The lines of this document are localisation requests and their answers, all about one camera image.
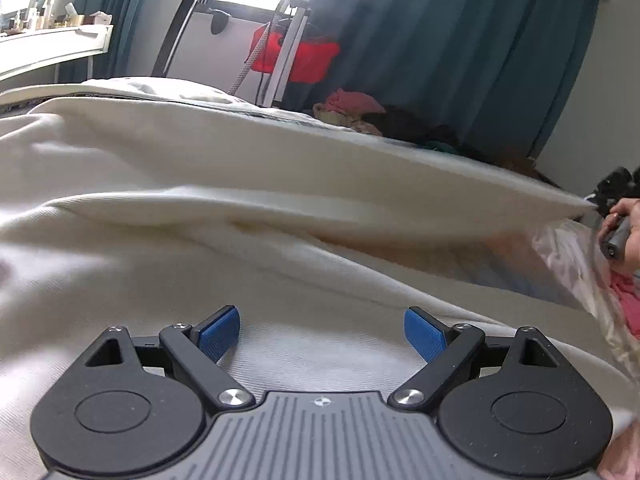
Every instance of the blue rubber pad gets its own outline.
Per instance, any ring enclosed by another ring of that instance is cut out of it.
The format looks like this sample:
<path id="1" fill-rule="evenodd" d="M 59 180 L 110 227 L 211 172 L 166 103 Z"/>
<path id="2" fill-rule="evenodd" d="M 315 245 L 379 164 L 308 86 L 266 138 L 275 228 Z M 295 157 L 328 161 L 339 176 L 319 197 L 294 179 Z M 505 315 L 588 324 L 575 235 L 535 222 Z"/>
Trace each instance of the blue rubber pad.
<path id="1" fill-rule="evenodd" d="M 431 326 L 413 310 L 404 313 L 404 336 L 415 351 L 429 362 L 447 348 L 444 334 Z"/>
<path id="2" fill-rule="evenodd" d="M 233 308 L 200 332 L 198 348 L 209 359 L 218 362 L 238 342 L 239 335 L 240 313 Z"/>

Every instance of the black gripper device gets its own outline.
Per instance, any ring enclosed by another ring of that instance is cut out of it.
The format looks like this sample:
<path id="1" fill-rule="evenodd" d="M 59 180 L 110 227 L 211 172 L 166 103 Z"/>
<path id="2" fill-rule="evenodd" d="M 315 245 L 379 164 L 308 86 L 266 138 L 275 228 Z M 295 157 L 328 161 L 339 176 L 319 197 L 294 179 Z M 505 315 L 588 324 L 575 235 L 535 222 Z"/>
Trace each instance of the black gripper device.
<path id="1" fill-rule="evenodd" d="M 238 342 L 234 306 L 158 336 L 108 327 L 33 410 L 46 478 L 598 478 L 609 409 L 539 330 L 490 337 L 411 307 L 404 331 L 427 364 L 386 402 L 270 391 L 256 403 L 216 364 Z"/>

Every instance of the silver screw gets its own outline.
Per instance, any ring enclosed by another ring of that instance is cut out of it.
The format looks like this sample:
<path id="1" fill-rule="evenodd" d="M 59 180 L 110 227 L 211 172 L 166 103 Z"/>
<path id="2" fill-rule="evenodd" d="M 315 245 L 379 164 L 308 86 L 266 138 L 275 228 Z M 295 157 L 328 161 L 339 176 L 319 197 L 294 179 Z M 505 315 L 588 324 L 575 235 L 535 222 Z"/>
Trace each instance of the silver screw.
<path id="1" fill-rule="evenodd" d="M 424 400 L 424 393 L 412 388 L 394 393 L 394 400 L 403 406 L 415 406 Z"/>
<path id="2" fill-rule="evenodd" d="M 227 406 L 242 406 L 251 400 L 251 394 L 245 390 L 231 388 L 219 394 L 218 400 Z"/>

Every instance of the circular logo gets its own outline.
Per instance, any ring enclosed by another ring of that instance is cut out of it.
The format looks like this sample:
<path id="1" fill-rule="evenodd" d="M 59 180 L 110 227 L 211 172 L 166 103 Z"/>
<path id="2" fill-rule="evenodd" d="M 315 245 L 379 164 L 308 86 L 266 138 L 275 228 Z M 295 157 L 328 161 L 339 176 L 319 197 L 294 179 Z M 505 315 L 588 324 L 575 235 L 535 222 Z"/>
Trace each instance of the circular logo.
<path id="1" fill-rule="evenodd" d="M 314 404 L 316 406 L 319 406 L 320 408 L 326 408 L 329 404 L 331 404 L 331 402 L 332 402 L 331 399 L 325 396 L 318 397 L 317 399 L 314 400 Z"/>

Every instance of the white table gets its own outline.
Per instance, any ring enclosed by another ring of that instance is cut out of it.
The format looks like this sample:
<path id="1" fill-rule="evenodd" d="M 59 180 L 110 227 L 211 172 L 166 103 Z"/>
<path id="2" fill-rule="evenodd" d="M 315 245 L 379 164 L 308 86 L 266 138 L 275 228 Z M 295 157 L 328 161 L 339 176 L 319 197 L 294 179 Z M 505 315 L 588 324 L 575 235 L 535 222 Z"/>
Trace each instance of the white table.
<path id="1" fill-rule="evenodd" d="M 87 79 L 94 76 L 94 56 L 109 50 L 113 25 L 81 25 L 24 32 L 0 38 L 0 81 L 43 66 L 87 57 Z"/>

